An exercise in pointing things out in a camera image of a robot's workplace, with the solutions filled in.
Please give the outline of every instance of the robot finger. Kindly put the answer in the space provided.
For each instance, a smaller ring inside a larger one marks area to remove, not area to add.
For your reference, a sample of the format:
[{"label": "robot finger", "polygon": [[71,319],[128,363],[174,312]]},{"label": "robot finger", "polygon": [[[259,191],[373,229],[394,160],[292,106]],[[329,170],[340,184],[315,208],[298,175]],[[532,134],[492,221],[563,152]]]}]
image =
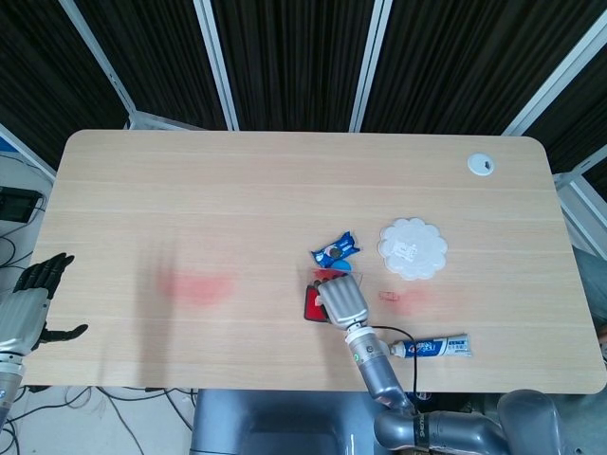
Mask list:
[{"label": "robot finger", "polygon": [[42,270],[38,274],[36,278],[36,282],[32,287],[45,287],[45,282],[48,279],[48,274],[50,273],[50,267],[52,265],[52,259],[49,261],[44,261],[40,264],[42,266]]},{"label": "robot finger", "polygon": [[30,270],[30,272],[29,272],[28,278],[26,280],[24,280],[23,289],[30,289],[30,288],[34,287],[34,284],[36,283],[36,280],[38,279],[38,276],[42,272],[42,269],[44,268],[44,266],[45,266],[45,263],[40,263],[40,264],[33,265],[32,267],[30,267],[28,269],[28,270]]},{"label": "robot finger", "polygon": [[44,287],[48,289],[48,299],[52,299],[55,295],[55,291],[59,286],[59,281],[64,273],[65,268],[74,262],[74,256],[65,256],[65,253],[60,255],[59,261],[53,264],[48,273]]},{"label": "robot finger", "polygon": [[33,268],[33,266],[28,267],[21,273],[21,275],[19,276],[19,280],[17,280],[17,283],[15,284],[15,287],[13,288],[12,292],[21,291],[23,289],[23,286],[28,280],[29,274],[31,274],[31,270]]}]

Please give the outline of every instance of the floor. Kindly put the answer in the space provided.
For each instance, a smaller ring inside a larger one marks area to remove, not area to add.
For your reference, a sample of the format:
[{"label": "floor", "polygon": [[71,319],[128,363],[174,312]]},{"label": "floor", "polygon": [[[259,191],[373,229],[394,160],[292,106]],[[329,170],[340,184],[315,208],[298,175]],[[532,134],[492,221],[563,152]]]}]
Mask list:
[{"label": "floor", "polygon": [[[20,451],[11,443],[7,431],[0,436],[0,453],[36,455],[145,455],[187,454],[191,433],[172,408],[162,391],[133,391],[124,388],[104,389],[111,395],[140,401],[112,399],[124,422],[141,445],[139,451],[133,437],[120,422],[110,398],[101,391],[84,387],[52,387],[37,393],[26,392],[14,404],[9,417],[19,417],[41,406],[61,406],[40,409],[14,423]],[[65,401],[83,394],[70,406]],[[193,420],[190,390],[171,391],[170,396],[183,417]]]}]

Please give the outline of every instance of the robotic hand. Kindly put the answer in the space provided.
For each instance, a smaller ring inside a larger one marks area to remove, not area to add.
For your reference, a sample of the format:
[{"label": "robotic hand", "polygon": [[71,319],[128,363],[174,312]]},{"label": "robotic hand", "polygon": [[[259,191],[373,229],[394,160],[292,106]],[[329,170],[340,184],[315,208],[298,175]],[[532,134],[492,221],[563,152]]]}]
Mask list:
[{"label": "robotic hand", "polygon": [[375,331],[367,326],[369,308],[352,275],[317,282],[316,287],[331,323],[347,332],[345,342],[373,399],[413,414],[413,403],[400,387]]},{"label": "robotic hand", "polygon": [[46,328],[50,301],[65,268],[73,261],[73,256],[62,253],[32,265],[21,274],[12,293],[0,302],[0,428],[6,422],[26,370],[21,363],[23,357],[41,343],[69,341],[88,328],[86,324],[68,332]]},{"label": "robotic hand", "polygon": [[477,413],[415,414],[377,339],[367,327],[369,309],[351,275],[315,282],[330,322],[346,343],[371,396],[389,409],[375,421],[377,441],[390,450],[418,447],[441,453],[564,455],[561,420],[552,400],[538,391],[514,391],[498,405],[501,425]]}]

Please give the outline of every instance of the table top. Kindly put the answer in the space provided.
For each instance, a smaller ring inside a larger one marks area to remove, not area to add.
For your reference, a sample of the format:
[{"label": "table top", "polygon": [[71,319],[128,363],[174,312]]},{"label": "table top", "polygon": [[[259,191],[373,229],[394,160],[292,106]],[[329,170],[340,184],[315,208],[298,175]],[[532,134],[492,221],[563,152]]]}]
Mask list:
[{"label": "table top", "polygon": [[[473,153],[495,171],[470,172]],[[405,282],[377,252],[395,218],[449,244]],[[341,332],[303,318],[310,250],[351,230],[371,322],[468,333],[473,357],[419,360],[421,391],[591,393],[606,381],[559,202],[526,137],[83,131],[35,249],[76,261],[28,357],[52,385],[365,390]],[[395,335],[382,333],[385,339]],[[392,359],[403,387],[412,361]]]}]

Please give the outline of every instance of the blue candy wrapper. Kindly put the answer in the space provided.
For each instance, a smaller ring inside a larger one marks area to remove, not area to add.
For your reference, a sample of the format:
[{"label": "blue candy wrapper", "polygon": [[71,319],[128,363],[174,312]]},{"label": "blue candy wrapper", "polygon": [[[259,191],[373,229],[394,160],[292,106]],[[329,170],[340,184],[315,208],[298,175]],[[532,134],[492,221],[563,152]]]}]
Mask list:
[{"label": "blue candy wrapper", "polygon": [[[413,357],[414,344],[409,340],[401,340],[390,346],[390,353],[399,357]],[[457,355],[470,357],[470,343],[468,335],[456,337],[420,339],[417,341],[418,357],[437,357],[440,355]]]},{"label": "blue candy wrapper", "polygon": [[354,245],[354,237],[350,231],[345,232],[335,243],[325,246],[318,251],[312,251],[316,264],[322,268],[328,268],[335,261],[340,261],[348,256],[358,253],[360,248]]}]

